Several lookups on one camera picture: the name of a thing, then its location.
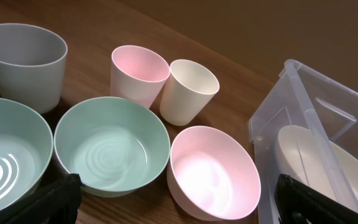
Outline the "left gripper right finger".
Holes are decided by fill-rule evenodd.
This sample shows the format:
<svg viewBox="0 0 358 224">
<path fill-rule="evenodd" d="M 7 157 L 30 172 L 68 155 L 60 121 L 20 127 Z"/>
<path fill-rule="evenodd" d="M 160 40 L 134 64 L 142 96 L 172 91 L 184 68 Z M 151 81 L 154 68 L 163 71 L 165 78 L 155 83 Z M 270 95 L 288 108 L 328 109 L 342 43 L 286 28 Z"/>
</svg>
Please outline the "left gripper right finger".
<svg viewBox="0 0 358 224">
<path fill-rule="evenodd" d="M 358 213 L 315 191 L 290 175 L 280 174 L 275 186 L 280 224 L 351 224 Z"/>
</svg>

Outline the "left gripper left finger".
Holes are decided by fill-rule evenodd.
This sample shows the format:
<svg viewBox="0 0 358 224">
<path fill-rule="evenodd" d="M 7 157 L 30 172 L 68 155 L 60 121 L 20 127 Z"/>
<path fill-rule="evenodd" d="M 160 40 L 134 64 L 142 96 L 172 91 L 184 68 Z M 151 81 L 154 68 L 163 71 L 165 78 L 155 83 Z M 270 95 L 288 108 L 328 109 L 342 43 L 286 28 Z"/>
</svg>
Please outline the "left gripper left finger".
<svg viewBox="0 0 358 224">
<path fill-rule="evenodd" d="M 82 194 L 80 176 L 68 174 L 0 211 L 0 223 L 76 222 Z"/>
</svg>

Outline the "cream plate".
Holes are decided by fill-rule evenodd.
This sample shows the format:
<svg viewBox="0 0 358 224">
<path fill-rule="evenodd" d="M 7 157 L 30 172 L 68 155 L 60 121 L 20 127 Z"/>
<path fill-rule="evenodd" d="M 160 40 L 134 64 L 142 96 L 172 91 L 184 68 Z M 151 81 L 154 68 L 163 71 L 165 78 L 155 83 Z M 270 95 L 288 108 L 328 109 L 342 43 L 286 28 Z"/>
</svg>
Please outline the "cream plate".
<svg viewBox="0 0 358 224">
<path fill-rule="evenodd" d="M 337 144 L 330 144 L 358 200 L 358 160 Z M 308 129 L 301 126 L 284 126 L 275 140 L 275 159 L 281 173 L 288 174 L 336 200 L 315 146 L 312 133 Z"/>
</svg>

